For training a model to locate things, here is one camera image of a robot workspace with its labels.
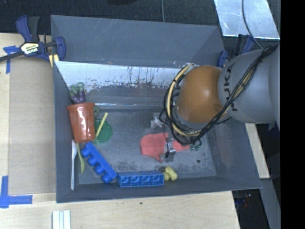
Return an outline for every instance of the cardboard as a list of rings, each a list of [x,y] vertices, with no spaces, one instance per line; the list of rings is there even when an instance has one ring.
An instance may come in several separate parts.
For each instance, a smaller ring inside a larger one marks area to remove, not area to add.
[[[23,43],[19,34],[0,34],[0,37],[1,48]],[[10,73],[5,76],[10,78],[10,94],[7,91],[6,95],[6,98],[10,97],[10,104],[3,99],[3,103],[10,106],[7,125],[10,138],[8,156],[1,157],[9,161],[8,192],[10,195],[55,192],[51,65],[44,60],[20,56],[11,59]]]

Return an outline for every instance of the blue toy block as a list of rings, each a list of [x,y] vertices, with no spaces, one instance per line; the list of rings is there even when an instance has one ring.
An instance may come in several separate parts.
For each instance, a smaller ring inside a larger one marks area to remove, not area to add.
[[[164,175],[160,171],[118,172],[120,187],[148,187],[164,185]]]
[[[85,145],[85,148],[81,150],[81,155],[84,158],[88,157],[88,164],[94,167],[96,174],[102,175],[101,179],[104,183],[109,183],[115,179],[118,174],[112,169],[108,162],[101,156],[91,142]]]

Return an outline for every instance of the orange cup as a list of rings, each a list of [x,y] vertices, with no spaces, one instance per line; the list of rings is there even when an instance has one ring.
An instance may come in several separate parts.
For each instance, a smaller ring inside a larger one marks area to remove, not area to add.
[[[95,103],[82,103],[67,106],[74,140],[77,143],[85,143],[95,139],[94,105]]]

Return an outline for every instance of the wooden table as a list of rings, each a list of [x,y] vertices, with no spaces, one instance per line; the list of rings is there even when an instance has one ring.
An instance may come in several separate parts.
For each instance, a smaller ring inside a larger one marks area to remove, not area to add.
[[[18,34],[0,33],[0,56],[4,46],[19,46],[23,38]],[[20,57],[17,63],[31,66],[32,59]],[[10,74],[6,74],[6,62],[0,63],[0,176],[8,174]],[[256,128],[246,124],[255,161],[261,178],[269,178]],[[39,161],[32,166],[39,166]],[[51,215],[55,210],[71,211],[71,228],[240,228],[231,191],[208,194],[184,195],[160,198],[137,198],[94,202],[57,204],[55,192],[33,194],[31,205],[11,205],[0,209],[0,227],[51,228]]]

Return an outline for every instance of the yellow stick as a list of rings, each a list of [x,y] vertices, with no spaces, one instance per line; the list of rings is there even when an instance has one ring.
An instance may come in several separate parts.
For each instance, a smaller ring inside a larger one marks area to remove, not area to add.
[[[106,120],[106,118],[107,118],[107,115],[108,115],[108,113],[106,112],[105,115],[104,115],[104,117],[103,117],[103,119],[102,119],[102,121],[101,121],[101,123],[100,123],[99,129],[97,129],[97,132],[96,132],[96,134],[95,134],[95,138],[98,137],[98,135],[99,135],[99,133],[100,133],[100,131],[101,131],[103,125],[104,125],[104,122],[105,122],[105,120]]]

